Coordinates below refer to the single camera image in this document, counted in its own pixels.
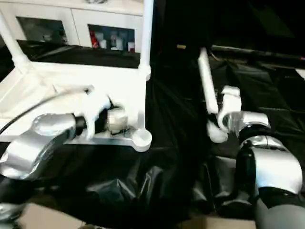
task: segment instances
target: red object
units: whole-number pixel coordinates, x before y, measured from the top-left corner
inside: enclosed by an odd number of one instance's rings
[[[90,38],[91,38],[92,47],[97,49],[99,47],[99,42],[96,39],[95,33],[93,31],[90,31]]]

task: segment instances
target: white tube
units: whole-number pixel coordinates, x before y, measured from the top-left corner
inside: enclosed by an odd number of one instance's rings
[[[199,65],[200,77],[202,80],[202,87],[203,87],[207,112],[209,114],[217,114],[218,104],[216,100],[208,55],[205,48],[201,50],[198,59],[198,65]]]
[[[142,31],[142,47],[139,68],[147,71],[147,80],[150,77],[150,55],[152,43],[152,26],[153,26],[153,3],[154,0],[144,0],[143,14],[143,31]]]
[[[30,61],[28,57],[21,50],[16,39],[14,39],[1,11],[0,11],[0,34],[12,55],[12,59],[14,61],[15,66],[22,71],[23,67],[28,66]]]

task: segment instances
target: white cabinet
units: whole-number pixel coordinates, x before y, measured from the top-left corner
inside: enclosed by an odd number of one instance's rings
[[[111,33],[114,32],[119,37],[124,34],[124,46],[134,42],[135,52],[141,51],[142,16],[74,9],[72,13],[81,46],[92,47],[90,31],[102,33],[109,43]]]
[[[0,10],[18,40],[87,47],[95,40],[103,48],[141,52],[142,1],[0,0]]]
[[[69,8],[1,2],[0,9],[18,40],[49,40],[59,33],[58,37],[65,37],[68,44],[80,44]],[[56,33],[43,34],[52,28],[57,29]]]

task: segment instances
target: shelf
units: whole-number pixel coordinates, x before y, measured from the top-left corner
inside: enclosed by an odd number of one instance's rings
[[[143,2],[140,0],[108,0],[102,4],[89,4],[85,0],[0,0],[0,2],[66,7],[138,16],[143,15]]]

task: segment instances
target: black cable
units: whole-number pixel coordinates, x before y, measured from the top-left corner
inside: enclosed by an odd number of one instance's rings
[[[27,113],[31,112],[32,110],[36,109],[37,107],[53,100],[56,99],[60,96],[65,96],[68,94],[74,94],[74,93],[79,93],[79,92],[85,92],[88,93],[89,89],[88,88],[83,88],[83,89],[74,89],[74,90],[70,90],[70,91],[65,91],[62,93],[59,93],[57,95],[54,95],[52,97],[49,97],[45,100],[40,101],[39,103],[37,103],[36,105],[32,106],[31,108],[27,109],[26,111],[22,112],[21,114],[19,114],[18,116],[16,116],[15,118],[13,118],[12,120],[10,120],[8,123],[6,123],[6,125],[0,129],[0,135],[7,129],[9,128],[10,125],[12,125],[13,123],[17,122],[20,118],[22,118],[23,116],[25,116]]]

